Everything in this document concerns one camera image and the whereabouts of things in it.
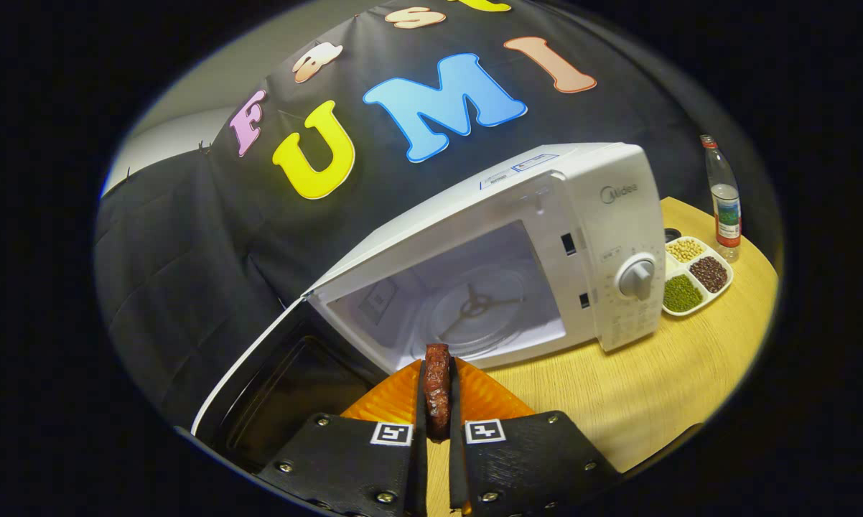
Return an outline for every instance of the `blue letter m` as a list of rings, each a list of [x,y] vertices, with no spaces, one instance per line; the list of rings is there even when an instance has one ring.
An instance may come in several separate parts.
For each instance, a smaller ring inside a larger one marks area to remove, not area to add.
[[[467,99],[477,108],[477,122],[491,127],[527,112],[524,102],[509,97],[480,67],[480,56],[464,53],[438,62],[440,89],[409,79],[392,78],[365,93],[365,104],[380,104],[409,140],[406,158],[419,163],[444,151],[447,136],[434,132],[422,117],[457,134],[470,134]]]

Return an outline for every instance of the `glass bottle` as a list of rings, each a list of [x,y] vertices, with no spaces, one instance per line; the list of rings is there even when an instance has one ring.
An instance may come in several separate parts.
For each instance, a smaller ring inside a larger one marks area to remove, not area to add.
[[[716,140],[703,134],[700,142],[706,149],[706,174],[716,213],[716,252],[726,261],[734,262],[741,245],[741,202],[737,181]]]

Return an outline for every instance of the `midea logo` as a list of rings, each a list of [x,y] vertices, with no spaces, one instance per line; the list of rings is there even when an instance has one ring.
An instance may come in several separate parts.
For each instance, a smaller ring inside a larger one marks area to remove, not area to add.
[[[618,197],[626,196],[626,194],[635,192],[635,190],[635,184],[622,187],[622,189],[615,189],[614,187],[606,186],[601,189],[601,200],[605,204],[610,204],[615,202]]]

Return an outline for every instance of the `microwave label sticker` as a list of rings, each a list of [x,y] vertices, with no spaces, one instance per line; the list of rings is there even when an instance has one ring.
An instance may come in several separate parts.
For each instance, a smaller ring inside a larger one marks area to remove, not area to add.
[[[485,189],[485,187],[491,187],[501,180],[509,179],[509,177],[514,176],[514,174],[518,174],[521,172],[520,170],[514,170],[514,168],[506,168],[505,170],[492,174],[492,176],[487,177],[486,180],[480,181],[480,190]]]
[[[386,308],[390,307],[390,302],[396,295],[396,284],[392,279],[382,279],[377,282],[368,291],[368,295],[358,305],[362,314],[373,324],[378,325],[383,313],[386,313]]]
[[[529,160],[524,160],[520,164],[517,164],[513,168],[514,170],[521,172],[523,170],[527,170],[531,167],[536,167],[538,164],[542,164],[544,162],[548,162],[553,158],[559,157],[559,154],[537,154],[536,157],[533,157]]]

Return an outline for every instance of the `bottle label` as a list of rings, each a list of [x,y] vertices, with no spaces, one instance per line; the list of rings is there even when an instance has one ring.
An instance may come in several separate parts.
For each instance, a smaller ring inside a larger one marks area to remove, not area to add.
[[[716,199],[716,240],[722,246],[734,248],[741,243],[741,203],[739,200]]]

